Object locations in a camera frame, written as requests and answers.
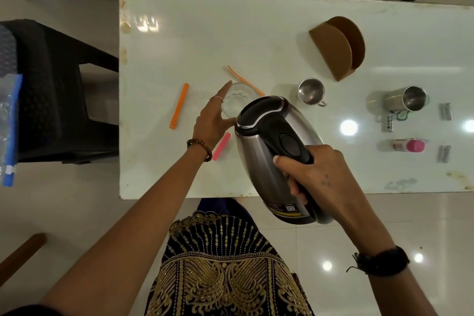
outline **left hand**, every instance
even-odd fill
[[[222,112],[220,108],[222,100],[220,98],[224,99],[231,86],[232,81],[228,81],[215,96],[209,99],[194,125],[193,139],[204,141],[204,144],[211,150],[214,150],[227,129],[235,125],[237,119],[222,119],[220,115]]]

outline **pink stick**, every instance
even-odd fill
[[[220,153],[226,147],[227,142],[229,141],[229,139],[230,139],[230,133],[226,133],[224,135],[224,137],[222,138],[222,140],[220,141],[219,145],[217,146],[216,151],[214,151],[214,153],[212,154],[212,159],[214,161],[216,161],[219,158]]]

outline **person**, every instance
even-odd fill
[[[231,85],[224,85],[201,111],[193,131],[195,142],[181,158],[39,304],[7,315],[127,316],[168,231],[146,316],[313,315],[297,277],[235,200],[204,199],[192,217],[173,222],[208,157],[206,148],[213,150],[235,123],[221,118],[222,99]],[[288,176],[291,193],[306,203],[298,183],[303,185],[366,259],[397,250],[342,153],[329,145],[308,150],[312,165],[283,156],[274,159]],[[406,264],[391,276],[369,272],[381,314],[436,315]]]

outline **black chair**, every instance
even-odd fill
[[[92,121],[80,77],[80,64],[119,71],[113,55],[34,20],[2,21],[17,43],[19,162],[84,164],[119,154],[119,128]]]

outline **floor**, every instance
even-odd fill
[[[474,5],[474,0],[420,0]],[[111,54],[118,54],[118,0],[0,0],[0,20],[30,18]],[[118,121],[116,74],[83,70],[90,116]],[[129,208],[119,200],[119,165],[110,159],[89,165],[21,164],[15,187],[0,190],[0,259],[30,235],[48,233],[48,244],[0,288],[0,313],[38,301],[56,280]],[[411,269],[440,315],[471,315],[474,268],[470,242],[474,195],[369,195]],[[354,247],[339,225],[295,227],[273,217],[259,198],[245,198],[262,233],[292,271],[319,316],[379,315],[367,277],[346,269]],[[185,200],[178,218],[198,200]],[[131,315],[142,315],[159,270],[158,255]]]

